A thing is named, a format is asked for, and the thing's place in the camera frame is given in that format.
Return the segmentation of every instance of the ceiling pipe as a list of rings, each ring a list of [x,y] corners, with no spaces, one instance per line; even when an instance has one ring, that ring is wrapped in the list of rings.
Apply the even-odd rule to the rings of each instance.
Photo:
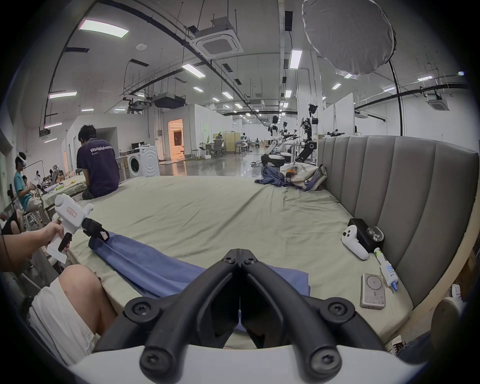
[[[248,106],[250,111],[254,115],[256,115],[256,112],[247,104],[247,101],[243,98],[243,95],[240,92],[237,91],[235,86],[230,84],[230,82],[225,77],[223,77],[204,56],[202,56],[199,52],[197,52],[190,45],[190,43],[188,41],[186,41],[185,39],[182,39],[181,37],[178,37],[175,33],[173,33],[170,29],[165,27],[163,24],[159,23],[157,20],[154,20],[152,17],[147,16],[143,12],[141,12],[141,11],[135,9],[135,8],[129,7],[128,5],[117,3],[116,1],[112,1],[112,0],[100,0],[99,3],[109,5],[111,7],[118,8],[118,9],[121,9],[122,11],[131,13],[132,15],[137,16],[142,20],[145,20],[147,23],[153,25],[154,27],[158,28],[162,32],[165,32],[167,35],[169,35],[171,38],[173,38],[179,44],[181,44],[182,46],[187,48],[191,53],[193,53],[196,57],[198,57],[198,59],[200,59],[200,61],[203,64],[205,64],[208,68],[210,68],[210,70],[213,73],[215,73],[218,77],[220,77],[225,82],[225,84],[227,84],[233,90],[233,92],[235,92],[235,94],[237,94],[237,96],[240,98],[240,100],[242,100],[245,103],[245,105]]]
[[[434,90],[437,90],[437,89],[448,89],[448,88],[451,88],[451,89],[468,89],[468,85],[465,84],[465,83],[438,84],[438,85],[432,85],[431,87],[425,87],[425,88],[422,88],[422,89],[412,89],[411,91],[401,92],[400,94],[398,94],[398,96],[397,95],[391,95],[391,96],[387,96],[387,97],[384,97],[384,98],[381,98],[381,99],[378,99],[378,100],[375,100],[375,101],[371,101],[370,103],[367,103],[367,104],[360,105],[358,107],[355,107],[355,110],[365,108],[365,107],[369,107],[370,105],[378,104],[378,103],[381,103],[382,101],[392,100],[392,99],[395,99],[397,97],[413,95],[415,93],[423,93],[423,92],[428,92],[428,91],[434,91]]]

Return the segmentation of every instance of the bottle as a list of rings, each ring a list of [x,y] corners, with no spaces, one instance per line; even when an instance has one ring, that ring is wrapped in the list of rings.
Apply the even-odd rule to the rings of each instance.
[[[382,275],[384,275],[385,281],[389,287],[392,287],[394,291],[397,290],[398,276],[396,275],[395,269],[392,265],[385,259],[385,255],[382,253],[380,248],[375,248],[373,250],[378,262],[380,263],[380,270]]]

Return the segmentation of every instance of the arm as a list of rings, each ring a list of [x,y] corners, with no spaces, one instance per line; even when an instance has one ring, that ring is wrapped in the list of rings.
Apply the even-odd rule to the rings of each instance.
[[[63,237],[63,227],[51,222],[37,231],[24,232],[18,235],[4,235],[0,241],[0,270],[13,272],[42,245],[48,245],[58,233]]]
[[[87,169],[84,169],[84,176],[85,176],[85,183],[87,185],[87,187],[90,186],[90,178],[88,176],[88,170]]]

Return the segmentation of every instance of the person sitting at desk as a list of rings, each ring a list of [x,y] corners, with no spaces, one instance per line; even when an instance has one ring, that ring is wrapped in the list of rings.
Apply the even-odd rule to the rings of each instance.
[[[82,146],[77,152],[77,168],[83,169],[87,185],[83,199],[94,199],[116,191],[120,172],[110,143],[96,138],[93,125],[84,125],[78,133],[78,140]]]
[[[17,173],[15,173],[13,183],[15,185],[15,190],[17,191],[18,200],[20,201],[25,213],[38,211],[42,217],[42,220],[44,220],[44,224],[46,224],[48,219],[43,209],[42,200],[38,197],[33,197],[31,194],[31,191],[35,189],[35,185],[30,184],[30,186],[27,187],[22,175],[20,174],[20,172],[23,171],[25,164],[25,161],[22,160],[21,157],[17,156],[15,158],[15,167],[17,168]]]

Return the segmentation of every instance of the shiny floor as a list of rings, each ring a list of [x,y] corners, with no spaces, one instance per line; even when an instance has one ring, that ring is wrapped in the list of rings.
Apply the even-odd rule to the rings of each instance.
[[[262,165],[252,167],[252,162],[260,163],[264,149],[251,149],[244,154],[224,154],[211,159],[185,160],[173,164],[160,163],[162,176],[237,176],[260,178]]]

